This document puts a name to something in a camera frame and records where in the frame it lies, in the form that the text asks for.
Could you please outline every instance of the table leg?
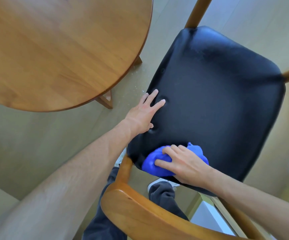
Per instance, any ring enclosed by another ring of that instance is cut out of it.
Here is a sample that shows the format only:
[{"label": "table leg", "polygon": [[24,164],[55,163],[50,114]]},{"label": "table leg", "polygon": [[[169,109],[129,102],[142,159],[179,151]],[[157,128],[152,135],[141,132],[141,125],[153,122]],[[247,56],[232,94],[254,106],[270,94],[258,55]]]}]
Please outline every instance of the table leg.
[{"label": "table leg", "polygon": [[102,96],[99,96],[95,99],[99,104],[102,104],[107,109],[112,109],[112,98],[111,98],[111,90],[105,93]]},{"label": "table leg", "polygon": [[137,66],[137,65],[140,65],[141,63],[142,63],[142,60],[141,60],[140,56],[138,56],[138,57],[136,58],[136,60],[134,61],[133,65],[134,65],[134,66]]}]

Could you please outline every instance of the table top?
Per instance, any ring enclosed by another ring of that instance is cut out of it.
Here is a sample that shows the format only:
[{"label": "table top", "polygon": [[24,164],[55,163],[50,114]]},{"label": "table top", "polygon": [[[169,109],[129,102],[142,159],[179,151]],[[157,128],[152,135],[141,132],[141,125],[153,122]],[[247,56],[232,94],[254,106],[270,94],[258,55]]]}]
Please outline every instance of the table top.
[{"label": "table top", "polygon": [[0,0],[0,104],[74,108],[113,88],[148,35],[152,0]]}]

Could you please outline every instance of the chair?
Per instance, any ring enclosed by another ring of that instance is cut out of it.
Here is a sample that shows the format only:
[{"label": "chair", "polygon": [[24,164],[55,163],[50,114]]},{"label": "chair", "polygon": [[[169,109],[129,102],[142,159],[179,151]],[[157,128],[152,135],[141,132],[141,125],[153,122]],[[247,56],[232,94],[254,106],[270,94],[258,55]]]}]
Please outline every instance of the chair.
[{"label": "chair", "polygon": [[[282,74],[263,56],[209,27],[197,27],[210,3],[197,1],[159,65],[147,92],[157,88],[156,100],[166,104],[152,118],[154,128],[129,143],[116,181],[101,200],[106,216],[133,240],[240,238],[187,222],[127,185],[133,164],[141,169],[156,148],[188,141],[203,148],[212,167],[243,181],[274,125],[289,71]],[[221,201],[248,238],[264,239],[246,215]]]}]

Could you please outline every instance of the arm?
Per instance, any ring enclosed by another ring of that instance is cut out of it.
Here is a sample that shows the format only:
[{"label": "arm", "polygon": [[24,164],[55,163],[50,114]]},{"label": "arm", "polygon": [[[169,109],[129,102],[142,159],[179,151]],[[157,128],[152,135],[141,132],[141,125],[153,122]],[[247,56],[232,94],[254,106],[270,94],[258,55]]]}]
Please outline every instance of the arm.
[{"label": "arm", "polygon": [[277,239],[289,239],[289,203],[239,182],[205,164],[197,155],[180,145],[166,147],[172,162],[156,160],[182,183],[209,190],[243,211]]},{"label": "arm", "polygon": [[35,188],[0,222],[0,239],[72,239],[126,145],[153,125],[165,100],[147,93],[126,118]]}]

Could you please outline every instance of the blue microfiber cloth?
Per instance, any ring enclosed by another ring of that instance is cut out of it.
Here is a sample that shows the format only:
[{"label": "blue microfiber cloth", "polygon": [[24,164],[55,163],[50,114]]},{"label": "blue microfiber cloth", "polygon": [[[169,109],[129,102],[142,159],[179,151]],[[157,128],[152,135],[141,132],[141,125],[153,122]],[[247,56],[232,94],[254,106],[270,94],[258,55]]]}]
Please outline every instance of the blue microfiber cloth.
[{"label": "blue microfiber cloth", "polygon": [[[167,176],[173,176],[174,173],[158,167],[155,165],[156,159],[160,159],[166,162],[171,162],[172,159],[168,154],[163,154],[163,149],[167,146],[159,147],[158,149],[154,150],[152,153],[150,153],[147,158],[144,160],[142,164],[142,171],[145,171],[147,173],[150,173],[151,175],[158,176],[158,177],[167,177]],[[203,150],[198,145],[192,145],[190,142],[187,145],[187,149],[194,152],[198,157],[202,159],[206,164],[209,165],[208,159],[203,155]]]}]

